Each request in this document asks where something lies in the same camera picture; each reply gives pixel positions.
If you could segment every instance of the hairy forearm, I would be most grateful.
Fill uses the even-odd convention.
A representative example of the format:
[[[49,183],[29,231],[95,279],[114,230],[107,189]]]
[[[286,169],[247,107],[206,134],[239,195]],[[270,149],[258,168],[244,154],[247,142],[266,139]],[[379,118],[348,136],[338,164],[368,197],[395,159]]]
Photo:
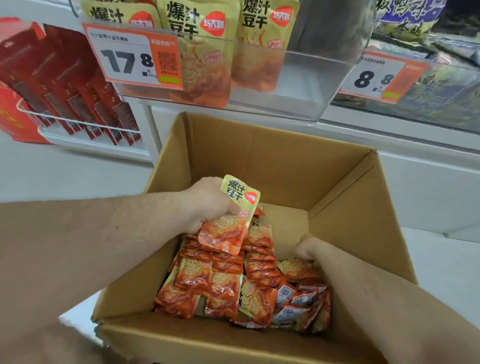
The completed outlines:
[[[178,193],[0,204],[0,346],[63,312],[179,234]]]
[[[417,285],[325,242],[311,255],[389,363],[480,363],[480,331]]]

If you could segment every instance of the red logo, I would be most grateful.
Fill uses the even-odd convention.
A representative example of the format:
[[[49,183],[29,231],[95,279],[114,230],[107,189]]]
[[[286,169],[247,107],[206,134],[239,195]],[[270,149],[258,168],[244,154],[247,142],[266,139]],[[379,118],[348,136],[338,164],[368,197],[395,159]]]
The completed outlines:
[[[245,194],[245,197],[247,198],[248,202],[250,202],[252,205],[254,205],[255,201],[257,200],[257,194],[255,192],[247,192]]]
[[[270,19],[272,19],[275,24],[281,27],[287,26],[290,23],[291,17],[291,6],[280,6],[278,9],[272,12],[272,15],[270,15]]]
[[[128,22],[133,25],[142,26],[143,28],[154,28],[152,15],[144,11],[133,14]]]
[[[225,14],[222,12],[211,12],[200,25],[207,33],[213,36],[222,36],[225,33]]]

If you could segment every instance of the orange price tag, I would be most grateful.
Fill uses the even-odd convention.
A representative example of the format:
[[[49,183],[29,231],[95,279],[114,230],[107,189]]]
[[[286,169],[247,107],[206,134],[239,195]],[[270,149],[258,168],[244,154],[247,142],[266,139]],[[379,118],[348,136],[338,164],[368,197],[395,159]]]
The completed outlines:
[[[428,62],[366,51],[339,92],[396,104],[429,68]]]
[[[82,25],[107,81],[183,90],[176,36]]]

